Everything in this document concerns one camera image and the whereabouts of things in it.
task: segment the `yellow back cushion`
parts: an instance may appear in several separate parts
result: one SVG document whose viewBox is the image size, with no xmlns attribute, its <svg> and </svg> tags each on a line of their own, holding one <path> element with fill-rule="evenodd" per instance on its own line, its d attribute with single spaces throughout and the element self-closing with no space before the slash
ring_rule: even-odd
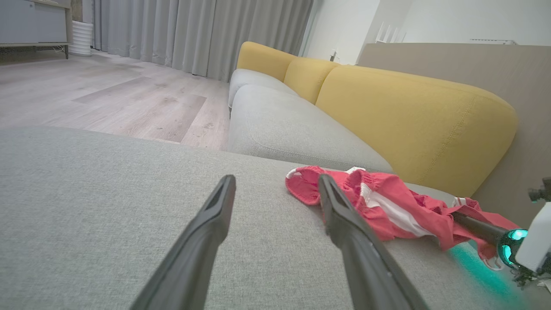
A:
<svg viewBox="0 0 551 310">
<path fill-rule="evenodd" d="M 471 196 L 505 154 L 514 109 L 473 86 L 357 66 L 333 69 L 316 106 L 405 181 Z"/>
<path fill-rule="evenodd" d="M 340 65 L 329 60 L 298 57 L 287 67 L 283 83 L 302 98 L 315 104 L 323 81 L 337 66 Z"/>
<path fill-rule="evenodd" d="M 255 42 L 243 42 L 237 58 L 237 69 L 262 72 L 283 82 L 287 67 L 295 55 Z"/>
</svg>

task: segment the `sofa cushion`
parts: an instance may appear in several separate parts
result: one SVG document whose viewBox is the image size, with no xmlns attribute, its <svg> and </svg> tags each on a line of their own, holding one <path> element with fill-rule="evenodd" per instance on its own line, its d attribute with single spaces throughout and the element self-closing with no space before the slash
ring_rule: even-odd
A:
<svg viewBox="0 0 551 310">
<path fill-rule="evenodd" d="M 303 98 L 257 85 L 239 89 L 228 151 L 347 170 L 392 172 L 377 152 Z"/>
<path fill-rule="evenodd" d="M 294 59 L 297 59 L 295 55 L 247 41 L 241 44 L 237 68 L 262 72 L 283 82 L 287 67 Z"/>
<path fill-rule="evenodd" d="M 404 181 L 461 197 L 474 194 L 501 160 L 518 123 L 514 109 L 486 90 L 358 66 L 333 69 L 316 107 L 376 149 Z"/>
<path fill-rule="evenodd" d="M 283 82 L 299 96 L 316 104 L 323 81 L 337 66 L 340 65 L 329 60 L 298 57 L 289 64 Z"/>
<path fill-rule="evenodd" d="M 230 81 L 230 93 L 228 96 L 228 106 L 230 108 L 233 106 L 233 101 L 237 90 L 239 90 L 239 88 L 241 88 L 242 86 L 248 84 L 265 86 L 279 90 L 284 93 L 297 95 L 294 90 L 290 89 L 282 81 L 274 77 L 253 70 L 237 69 L 232 74 Z"/>
<path fill-rule="evenodd" d="M 285 188 L 296 163 L 105 133 L 0 131 L 0 308 L 129 308 L 225 174 L 236 176 L 228 236 L 205 309 L 350 309 L 341 252 L 319 207 Z M 414 186 L 422 194 L 452 197 Z M 468 244 L 385 246 L 431 309 L 547 309 Z"/>
</svg>

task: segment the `seat cushion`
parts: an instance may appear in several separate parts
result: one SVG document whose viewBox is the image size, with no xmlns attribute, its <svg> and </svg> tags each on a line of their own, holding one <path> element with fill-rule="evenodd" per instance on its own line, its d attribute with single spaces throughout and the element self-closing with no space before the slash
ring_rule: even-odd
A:
<svg viewBox="0 0 551 310">
<path fill-rule="evenodd" d="M 351 309 L 319 207 L 292 197 L 296 163 L 105 133 L 0 131 L 0 308 L 129 308 L 225 174 L 237 190 L 205 309 Z M 414 186 L 421 194 L 445 193 Z M 385 246 L 431 309 L 547 309 L 468 244 Z"/>
<path fill-rule="evenodd" d="M 267 74 L 247 69 L 236 69 L 231 75 L 230 81 L 230 93 L 228 96 L 228 106 L 230 108 L 233 106 L 233 101 L 237 90 L 248 84 L 265 86 L 279 90 L 280 92 L 297 95 L 294 90 L 290 89 L 282 81 Z"/>
<path fill-rule="evenodd" d="M 347 170 L 392 172 L 371 147 L 307 100 L 257 85 L 239 89 L 228 151 Z"/>
</svg>

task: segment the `wooden floor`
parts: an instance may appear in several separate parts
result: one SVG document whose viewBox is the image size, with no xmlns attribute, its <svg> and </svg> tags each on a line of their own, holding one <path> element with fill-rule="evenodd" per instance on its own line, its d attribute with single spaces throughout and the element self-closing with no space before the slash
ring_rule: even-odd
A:
<svg viewBox="0 0 551 310">
<path fill-rule="evenodd" d="M 94 51 L 0 63 L 0 128 L 56 126 L 225 150 L 228 83 Z"/>
</svg>

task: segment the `gray curtain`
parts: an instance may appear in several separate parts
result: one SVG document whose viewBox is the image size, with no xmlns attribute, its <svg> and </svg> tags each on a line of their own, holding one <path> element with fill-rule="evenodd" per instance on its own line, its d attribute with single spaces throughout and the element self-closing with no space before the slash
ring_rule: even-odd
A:
<svg viewBox="0 0 551 310">
<path fill-rule="evenodd" d="M 314 0 L 94 0 L 94 48 L 229 81 L 241 44 L 294 55 Z"/>
</svg>

